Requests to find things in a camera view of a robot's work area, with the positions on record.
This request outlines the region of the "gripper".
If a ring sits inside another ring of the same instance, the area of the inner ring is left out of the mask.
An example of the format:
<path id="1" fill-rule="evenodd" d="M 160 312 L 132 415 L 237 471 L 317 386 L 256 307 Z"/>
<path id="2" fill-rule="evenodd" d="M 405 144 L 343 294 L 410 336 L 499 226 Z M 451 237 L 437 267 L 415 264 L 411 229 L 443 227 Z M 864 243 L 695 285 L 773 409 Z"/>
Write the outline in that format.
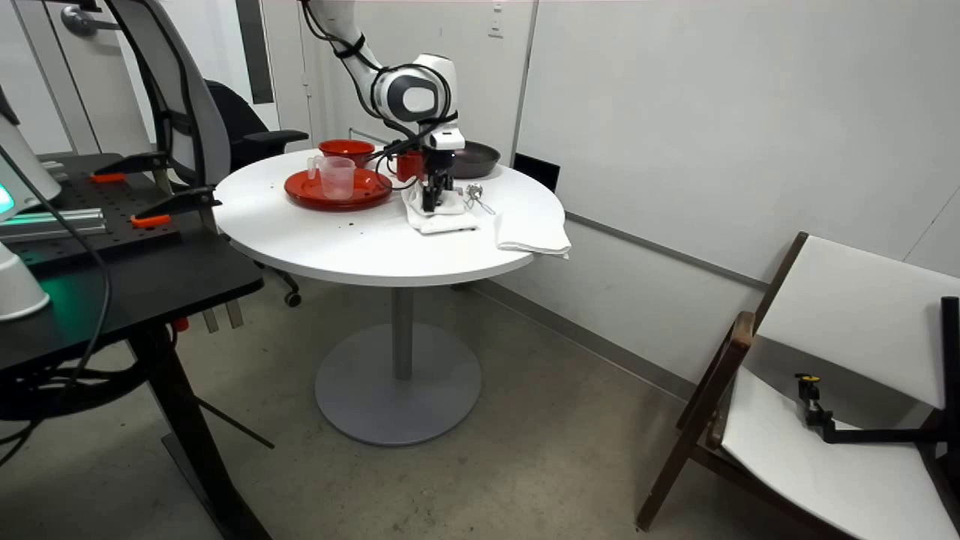
<path id="1" fill-rule="evenodd" d="M 426 215 L 435 212 L 438 204 L 445 205 L 447 194 L 454 190 L 452 168 L 456 158 L 453 149 L 425 149 L 424 174 L 421 183 L 421 209 Z"/>

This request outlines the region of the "white towel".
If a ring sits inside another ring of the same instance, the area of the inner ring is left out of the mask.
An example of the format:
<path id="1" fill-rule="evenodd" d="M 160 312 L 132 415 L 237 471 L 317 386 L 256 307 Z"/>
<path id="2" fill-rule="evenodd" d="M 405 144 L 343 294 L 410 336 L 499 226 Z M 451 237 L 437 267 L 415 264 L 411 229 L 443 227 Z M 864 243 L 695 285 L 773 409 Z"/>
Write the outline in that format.
<path id="1" fill-rule="evenodd" d="M 477 230 L 480 220 L 467 208 L 460 188 L 444 190 L 439 198 L 439 208 L 425 211 L 425 189 L 415 181 L 411 188 L 401 194 L 407 223 L 423 236 L 452 233 L 458 230 Z"/>
<path id="2" fill-rule="evenodd" d="M 572 243 L 565 218 L 538 217 L 518 211 L 501 213 L 494 220 L 495 244 L 501 251 L 569 259 Z"/>

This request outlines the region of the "folded white towel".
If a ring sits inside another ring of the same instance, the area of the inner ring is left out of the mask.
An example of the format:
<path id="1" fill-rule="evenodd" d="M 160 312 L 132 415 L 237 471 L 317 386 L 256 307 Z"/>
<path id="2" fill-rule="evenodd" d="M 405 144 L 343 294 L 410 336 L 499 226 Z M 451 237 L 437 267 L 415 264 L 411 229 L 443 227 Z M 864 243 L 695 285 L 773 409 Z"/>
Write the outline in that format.
<path id="1" fill-rule="evenodd" d="M 501 213 L 494 220 L 495 244 L 501 251 L 569 259 L 572 243 L 565 218 L 538 217 L 518 211 Z"/>

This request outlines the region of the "small metal whisk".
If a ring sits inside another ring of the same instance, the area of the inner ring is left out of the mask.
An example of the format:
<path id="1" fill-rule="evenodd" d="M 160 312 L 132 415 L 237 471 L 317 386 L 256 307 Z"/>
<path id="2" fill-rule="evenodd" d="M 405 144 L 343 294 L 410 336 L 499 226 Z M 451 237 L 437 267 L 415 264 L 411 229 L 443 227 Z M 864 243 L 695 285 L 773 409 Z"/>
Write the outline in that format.
<path id="1" fill-rule="evenodd" d="M 473 184 L 468 184 L 465 188 L 465 206 L 470 211 L 476 207 L 483 209 L 487 215 L 497 215 L 497 212 L 494 211 L 494 209 L 484 201 L 483 196 L 483 185 L 476 184 L 476 182 L 473 182 Z"/>

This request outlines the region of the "red mug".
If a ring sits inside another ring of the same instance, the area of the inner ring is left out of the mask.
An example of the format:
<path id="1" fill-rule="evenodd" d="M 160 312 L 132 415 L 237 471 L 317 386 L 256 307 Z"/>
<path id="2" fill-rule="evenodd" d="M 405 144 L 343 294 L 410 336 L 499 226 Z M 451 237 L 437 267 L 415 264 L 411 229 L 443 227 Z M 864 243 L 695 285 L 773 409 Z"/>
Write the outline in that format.
<path id="1" fill-rule="evenodd" d="M 409 150 L 394 156 L 394 177 L 399 184 L 407 185 L 411 181 L 425 180 L 423 154 L 419 150 Z"/>

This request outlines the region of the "dark frying pan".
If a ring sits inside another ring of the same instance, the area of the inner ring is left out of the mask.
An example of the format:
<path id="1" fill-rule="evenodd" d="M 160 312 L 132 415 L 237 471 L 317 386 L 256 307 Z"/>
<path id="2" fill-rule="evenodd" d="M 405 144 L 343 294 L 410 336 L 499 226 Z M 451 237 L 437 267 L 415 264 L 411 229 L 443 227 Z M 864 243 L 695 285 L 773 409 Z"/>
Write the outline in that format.
<path id="1" fill-rule="evenodd" d="M 450 172 L 459 180 L 480 179 L 494 170 L 500 158 L 500 151 L 490 145 L 467 140 L 462 149 L 454 150 Z"/>

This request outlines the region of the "red bowl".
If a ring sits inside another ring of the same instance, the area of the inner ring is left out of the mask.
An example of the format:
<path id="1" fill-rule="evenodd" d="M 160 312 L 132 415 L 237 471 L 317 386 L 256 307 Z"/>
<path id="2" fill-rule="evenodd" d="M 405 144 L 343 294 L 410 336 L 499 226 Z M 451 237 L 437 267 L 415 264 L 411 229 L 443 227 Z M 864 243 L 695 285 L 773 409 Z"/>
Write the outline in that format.
<path id="1" fill-rule="evenodd" d="M 357 168 L 364 169 L 377 147 L 367 141 L 350 138 L 333 138 L 318 144 L 323 156 L 349 158 Z"/>

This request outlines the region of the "clear plastic measuring cup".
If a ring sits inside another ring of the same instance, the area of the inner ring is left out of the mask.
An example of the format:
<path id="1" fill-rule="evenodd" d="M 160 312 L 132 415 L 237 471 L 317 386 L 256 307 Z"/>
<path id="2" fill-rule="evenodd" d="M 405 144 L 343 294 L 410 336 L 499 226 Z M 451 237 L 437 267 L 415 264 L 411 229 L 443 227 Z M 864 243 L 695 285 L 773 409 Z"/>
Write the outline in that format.
<path id="1" fill-rule="evenodd" d="M 313 156 L 307 160 L 307 180 L 329 200 L 347 200 L 354 192 L 356 163 L 347 157 Z"/>

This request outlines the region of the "black office chair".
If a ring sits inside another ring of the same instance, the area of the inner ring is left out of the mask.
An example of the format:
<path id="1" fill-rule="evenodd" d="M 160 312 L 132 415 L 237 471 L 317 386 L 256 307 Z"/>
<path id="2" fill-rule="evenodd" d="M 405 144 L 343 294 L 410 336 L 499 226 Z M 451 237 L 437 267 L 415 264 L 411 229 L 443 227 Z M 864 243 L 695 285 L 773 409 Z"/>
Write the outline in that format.
<path id="1" fill-rule="evenodd" d="M 229 137 L 229 171 L 281 156 L 292 143 L 308 140 L 301 130 L 270 130 L 239 94 L 223 83 L 205 80 Z"/>

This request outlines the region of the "narrow dark door window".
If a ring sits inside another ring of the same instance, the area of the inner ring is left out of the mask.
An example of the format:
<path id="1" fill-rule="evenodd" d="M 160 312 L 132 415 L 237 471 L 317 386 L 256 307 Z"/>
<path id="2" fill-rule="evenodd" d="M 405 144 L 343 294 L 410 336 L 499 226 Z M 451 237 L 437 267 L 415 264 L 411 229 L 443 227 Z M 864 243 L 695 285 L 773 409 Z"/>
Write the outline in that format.
<path id="1" fill-rule="evenodd" d="M 244 62 L 253 104 L 274 104 L 266 28 L 260 0 L 234 0 L 244 47 Z"/>

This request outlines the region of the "grey mesh office chair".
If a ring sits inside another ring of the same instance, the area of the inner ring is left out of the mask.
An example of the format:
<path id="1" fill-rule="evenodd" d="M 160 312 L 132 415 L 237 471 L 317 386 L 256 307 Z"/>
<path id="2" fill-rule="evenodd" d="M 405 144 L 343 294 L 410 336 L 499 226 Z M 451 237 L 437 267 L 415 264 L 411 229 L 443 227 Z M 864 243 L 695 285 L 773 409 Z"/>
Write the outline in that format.
<path id="1" fill-rule="evenodd" d="M 165 168 L 188 187 L 230 174 L 230 138 L 188 45 L 158 0 L 104 0 L 133 51 Z"/>

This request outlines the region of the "black clamp with orange tips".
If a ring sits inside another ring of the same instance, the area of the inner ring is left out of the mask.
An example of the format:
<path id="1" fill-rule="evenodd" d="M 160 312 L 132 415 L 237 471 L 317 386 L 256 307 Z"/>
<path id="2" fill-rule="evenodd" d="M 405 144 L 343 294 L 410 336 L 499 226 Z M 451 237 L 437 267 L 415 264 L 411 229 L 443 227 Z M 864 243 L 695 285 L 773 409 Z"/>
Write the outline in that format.
<path id="1" fill-rule="evenodd" d="M 154 180 L 169 182 L 168 168 L 168 157 L 164 151 L 144 151 L 101 167 L 93 171 L 88 178 L 96 184 L 109 184 L 109 182 L 124 182 L 130 174 L 151 173 Z"/>
<path id="2" fill-rule="evenodd" d="M 179 189 L 157 204 L 131 215 L 130 224 L 134 229 L 153 230 L 170 224 L 173 215 L 211 212 L 216 206 L 222 205 L 222 202 L 215 198 L 214 191 L 215 187 L 210 185 Z"/>

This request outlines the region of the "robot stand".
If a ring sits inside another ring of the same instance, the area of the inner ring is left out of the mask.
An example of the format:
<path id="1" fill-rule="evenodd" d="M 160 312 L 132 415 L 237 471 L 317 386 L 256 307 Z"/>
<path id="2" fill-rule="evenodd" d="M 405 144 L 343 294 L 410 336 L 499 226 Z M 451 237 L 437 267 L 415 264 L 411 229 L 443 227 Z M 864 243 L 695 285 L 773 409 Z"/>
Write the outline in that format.
<path id="1" fill-rule="evenodd" d="M 13 419 L 50 418 L 102 407 L 148 383 L 170 433 L 163 444 L 225 540 L 273 540 L 231 481 L 176 351 L 170 326 L 263 287 L 261 271 L 198 218 L 179 221 L 179 240 L 109 256 L 106 286 L 91 259 L 43 271 L 52 307 L 0 324 L 0 408 Z M 84 352 L 124 341 L 133 382 L 69 390 L 52 410 L 31 406 L 28 383 L 57 375 Z"/>

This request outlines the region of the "wooden chair with white cushions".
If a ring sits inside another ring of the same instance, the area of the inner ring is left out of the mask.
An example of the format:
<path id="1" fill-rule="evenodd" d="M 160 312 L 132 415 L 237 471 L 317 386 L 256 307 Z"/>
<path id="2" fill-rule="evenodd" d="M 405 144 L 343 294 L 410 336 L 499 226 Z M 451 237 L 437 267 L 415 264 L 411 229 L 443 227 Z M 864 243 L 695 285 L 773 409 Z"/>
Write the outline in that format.
<path id="1" fill-rule="evenodd" d="M 960 540 L 960 445 L 826 443 L 798 387 L 790 397 L 744 365 L 761 344 L 805 353 L 925 404 L 912 428 L 932 428 L 945 296 L 960 298 L 960 279 L 799 232 L 757 310 L 718 345 L 635 526 L 650 530 L 694 461 L 830 538 Z"/>

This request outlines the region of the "aluminium rail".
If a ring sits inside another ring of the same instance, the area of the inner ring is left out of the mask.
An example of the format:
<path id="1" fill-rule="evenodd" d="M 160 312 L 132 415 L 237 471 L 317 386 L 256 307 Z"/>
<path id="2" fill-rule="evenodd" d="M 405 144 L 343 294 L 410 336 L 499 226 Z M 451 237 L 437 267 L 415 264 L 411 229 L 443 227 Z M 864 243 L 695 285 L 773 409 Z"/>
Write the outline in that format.
<path id="1" fill-rule="evenodd" d="M 107 219 L 102 208 L 61 211 L 63 220 L 81 236 L 103 235 Z M 47 242 L 71 237 L 69 230 L 49 212 L 20 213 L 0 224 L 0 242 Z"/>

